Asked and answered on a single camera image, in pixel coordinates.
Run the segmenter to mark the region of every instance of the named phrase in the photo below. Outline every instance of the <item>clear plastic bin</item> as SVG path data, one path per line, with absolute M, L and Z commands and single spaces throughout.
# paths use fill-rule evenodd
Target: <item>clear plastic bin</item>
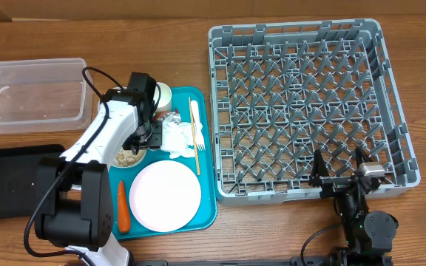
M 81 58 L 0 62 L 0 134 L 86 129 L 86 65 Z

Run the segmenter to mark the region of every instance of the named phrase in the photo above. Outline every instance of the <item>orange carrot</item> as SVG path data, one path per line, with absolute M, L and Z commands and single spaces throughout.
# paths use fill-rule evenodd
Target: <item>orange carrot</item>
M 128 233 L 131 230 L 131 218 L 129 218 L 123 181 L 119 181 L 118 184 L 118 228 L 121 233 Z

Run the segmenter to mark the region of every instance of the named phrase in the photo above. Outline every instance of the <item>blue mat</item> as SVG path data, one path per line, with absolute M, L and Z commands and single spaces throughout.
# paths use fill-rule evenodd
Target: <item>blue mat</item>
M 197 214 L 193 217 L 184 227 L 168 233 L 177 233 L 198 229 L 205 229 L 209 227 L 217 216 L 217 203 L 215 197 L 216 182 L 214 179 L 212 147 L 210 144 L 210 136 L 208 130 L 208 117 L 206 116 L 205 98 L 200 90 L 186 86 L 172 89 L 172 110 L 177 109 L 182 117 L 182 121 L 190 121 L 189 111 L 189 97 L 198 102 L 198 109 L 200 110 L 200 121 L 203 124 L 202 133 L 205 138 L 205 151 L 198 152 L 198 159 L 200 161 L 201 175 L 198 177 L 201 187 L 201 202 Z M 129 204 L 129 191 L 131 189 L 132 181 L 138 173 L 151 163 L 161 160 L 169 160 L 169 153 L 164 151 L 147 151 L 145 158 L 139 165 L 132 168 L 116 168 L 111 167 L 109 170 L 109 184 L 111 186 L 112 201 L 115 209 L 115 217 L 118 217 L 118 183 L 123 180 L 126 188 L 126 197 Z M 188 166 L 194 173 L 197 173 L 197 166 L 195 158 L 179 157 L 174 161 Z M 121 234 L 118 230 L 117 218 L 113 225 L 112 232 L 117 240 L 134 239 L 144 236 L 158 236 L 167 233 L 158 233 L 151 231 L 142 226 L 131 213 L 131 231 L 129 233 Z

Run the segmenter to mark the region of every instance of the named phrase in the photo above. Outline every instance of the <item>wooden chopstick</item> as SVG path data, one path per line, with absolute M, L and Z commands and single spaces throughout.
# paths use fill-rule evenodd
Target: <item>wooden chopstick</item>
M 197 175 L 200 176 L 200 161 L 198 160 L 198 149 L 197 149 L 197 141 L 195 139 L 195 125 L 193 124 L 193 113 L 192 113 L 192 101 L 189 97 L 189 108 L 190 108 L 190 123 L 192 125 L 192 134 L 193 134 L 193 147 L 195 149 L 195 161 L 197 163 Z

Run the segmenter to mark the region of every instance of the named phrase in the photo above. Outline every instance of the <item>dish rack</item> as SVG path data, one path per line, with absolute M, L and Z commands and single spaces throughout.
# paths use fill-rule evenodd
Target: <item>dish rack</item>
M 386 170 L 369 197 L 420 182 L 379 23 L 373 19 L 216 26 L 209 31 L 217 200 L 254 205 L 320 197 L 314 150 L 332 177 L 363 149 Z

